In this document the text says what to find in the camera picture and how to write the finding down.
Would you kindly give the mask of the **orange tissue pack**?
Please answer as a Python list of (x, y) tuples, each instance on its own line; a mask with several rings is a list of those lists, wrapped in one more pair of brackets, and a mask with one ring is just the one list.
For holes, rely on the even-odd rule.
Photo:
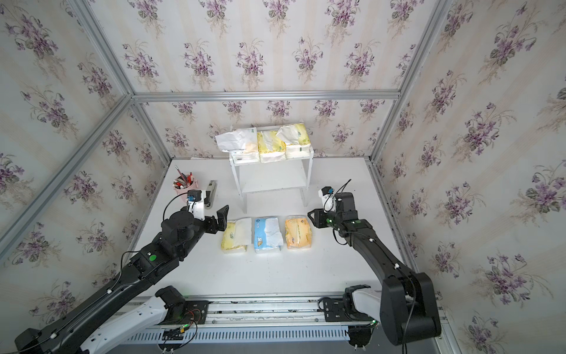
[(312, 230), (307, 216), (290, 215), (285, 219), (284, 225), (288, 249), (306, 249), (312, 246)]

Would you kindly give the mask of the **pale yellow tissue pack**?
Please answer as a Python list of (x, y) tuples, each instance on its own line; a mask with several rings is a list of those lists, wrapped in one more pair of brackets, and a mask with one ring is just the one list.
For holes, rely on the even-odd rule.
[(224, 253), (244, 253), (252, 245), (252, 220), (240, 218), (229, 221), (221, 240), (221, 251)]

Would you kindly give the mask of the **blue tissue pack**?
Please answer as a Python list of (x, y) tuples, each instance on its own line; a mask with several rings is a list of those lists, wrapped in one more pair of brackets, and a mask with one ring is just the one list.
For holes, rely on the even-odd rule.
[(284, 240), (277, 217), (254, 219), (253, 245), (256, 253), (280, 251)]

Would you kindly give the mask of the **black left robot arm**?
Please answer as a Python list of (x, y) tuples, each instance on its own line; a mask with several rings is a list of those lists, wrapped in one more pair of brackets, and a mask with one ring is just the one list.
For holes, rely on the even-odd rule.
[(132, 299), (179, 266), (206, 233), (226, 230), (229, 207), (200, 220), (182, 208), (162, 221), (154, 239), (134, 251), (116, 277), (77, 308), (42, 329), (28, 328), (16, 337), (18, 353), (107, 353), (135, 332), (162, 321), (184, 306), (172, 286), (143, 306), (113, 319)]

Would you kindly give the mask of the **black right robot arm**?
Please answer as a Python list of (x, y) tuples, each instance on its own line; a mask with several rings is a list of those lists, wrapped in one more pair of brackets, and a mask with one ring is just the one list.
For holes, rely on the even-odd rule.
[(318, 195), (322, 206), (307, 215), (312, 225), (330, 228), (336, 238), (362, 256), (380, 280), (378, 291), (369, 285), (350, 286), (341, 299), (325, 298), (322, 310), (326, 320), (380, 325), (392, 345), (440, 336), (442, 326), (431, 278), (407, 267), (379, 239), (374, 227), (359, 218), (352, 193), (324, 187)]

